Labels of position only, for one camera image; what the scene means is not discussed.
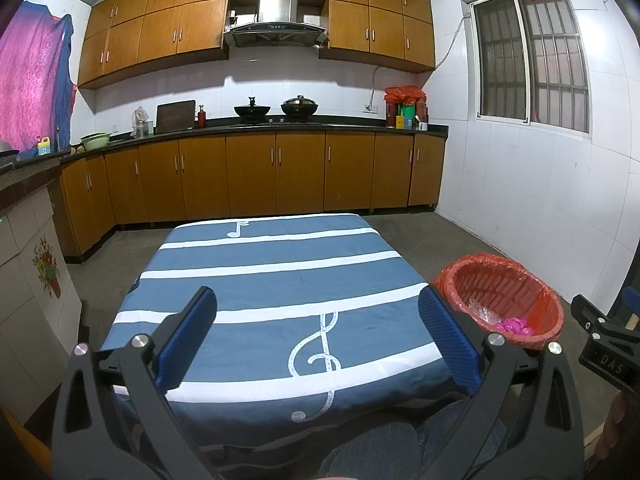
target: red basket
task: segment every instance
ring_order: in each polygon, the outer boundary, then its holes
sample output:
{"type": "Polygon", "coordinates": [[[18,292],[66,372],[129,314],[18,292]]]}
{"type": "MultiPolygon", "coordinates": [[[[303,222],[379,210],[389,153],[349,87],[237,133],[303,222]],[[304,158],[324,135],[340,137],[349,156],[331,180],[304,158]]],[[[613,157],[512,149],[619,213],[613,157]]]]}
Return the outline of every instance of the red basket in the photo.
{"type": "Polygon", "coordinates": [[[469,314],[487,332],[500,332],[514,345],[541,349],[557,340],[562,330],[564,312],[556,294],[513,260],[492,254],[465,256],[445,267],[431,285],[453,308],[469,314]],[[498,330],[469,310],[467,305],[474,299],[503,319],[525,318],[533,335],[498,330]]]}

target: floor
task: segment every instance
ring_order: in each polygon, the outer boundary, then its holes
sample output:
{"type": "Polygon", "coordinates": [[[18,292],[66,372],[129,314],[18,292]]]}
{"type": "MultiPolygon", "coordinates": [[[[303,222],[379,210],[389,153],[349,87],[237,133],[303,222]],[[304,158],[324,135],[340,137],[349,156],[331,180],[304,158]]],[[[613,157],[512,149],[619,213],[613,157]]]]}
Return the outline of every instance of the floor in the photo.
{"type": "MultiPolygon", "coordinates": [[[[466,254],[493,253],[493,248],[436,213],[376,214],[365,217],[374,229],[420,273],[432,280],[440,270],[466,254]]],[[[140,275],[170,229],[116,232],[84,264],[69,265],[83,303],[82,323],[90,329],[92,348],[99,348],[129,287],[140,275]]],[[[615,389],[578,363],[586,333],[564,306],[562,348],[570,360],[582,409],[584,434],[595,430],[609,411],[615,389]]]]}

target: musical note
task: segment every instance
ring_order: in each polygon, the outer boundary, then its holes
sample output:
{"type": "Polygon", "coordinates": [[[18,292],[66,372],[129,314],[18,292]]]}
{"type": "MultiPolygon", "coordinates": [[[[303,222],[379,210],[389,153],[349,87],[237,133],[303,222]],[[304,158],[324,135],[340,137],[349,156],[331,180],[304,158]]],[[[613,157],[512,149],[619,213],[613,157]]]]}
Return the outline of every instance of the musical note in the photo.
{"type": "MultiPolygon", "coordinates": [[[[324,359],[324,366],[327,372],[334,371],[333,365],[335,365],[335,371],[338,371],[341,369],[342,366],[340,364],[340,361],[338,361],[337,358],[335,358],[329,353],[329,342],[327,341],[327,338],[326,338],[327,332],[329,332],[329,330],[331,330],[335,326],[335,324],[338,322],[338,313],[332,312],[332,316],[333,317],[331,318],[331,322],[327,326],[326,314],[321,314],[320,330],[318,332],[313,333],[309,337],[305,337],[291,351],[291,354],[289,355],[289,373],[291,373],[293,377],[300,376],[300,374],[296,371],[296,368],[294,366],[294,360],[296,358],[296,355],[298,354],[298,352],[300,352],[300,350],[302,350],[302,347],[304,345],[312,342],[317,337],[319,337],[322,340],[322,353],[312,355],[308,360],[306,360],[306,362],[308,362],[309,364],[312,364],[314,361],[316,361],[316,359],[324,359]]],[[[307,416],[305,412],[293,412],[291,414],[291,420],[293,420],[294,422],[305,422],[305,421],[314,420],[315,418],[318,418],[320,415],[326,412],[334,403],[334,395],[335,395],[335,390],[331,390],[327,392],[326,402],[324,403],[324,406],[315,415],[307,416]]]]}
{"type": "Polygon", "coordinates": [[[229,238],[239,238],[240,237],[240,226],[241,225],[249,225],[249,221],[248,220],[243,220],[241,222],[236,222],[236,231],[227,233],[226,235],[229,238]]]}

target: stainless steel range hood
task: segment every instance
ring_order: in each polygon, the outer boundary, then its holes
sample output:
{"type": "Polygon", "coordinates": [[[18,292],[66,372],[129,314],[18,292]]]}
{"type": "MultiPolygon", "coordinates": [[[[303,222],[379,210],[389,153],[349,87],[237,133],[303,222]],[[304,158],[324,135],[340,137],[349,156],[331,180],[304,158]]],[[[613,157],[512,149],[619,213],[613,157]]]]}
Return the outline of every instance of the stainless steel range hood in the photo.
{"type": "Polygon", "coordinates": [[[231,26],[224,37],[230,46],[321,46],[327,39],[326,30],[298,23],[297,15],[298,0],[260,0],[257,21],[231,26]]]}

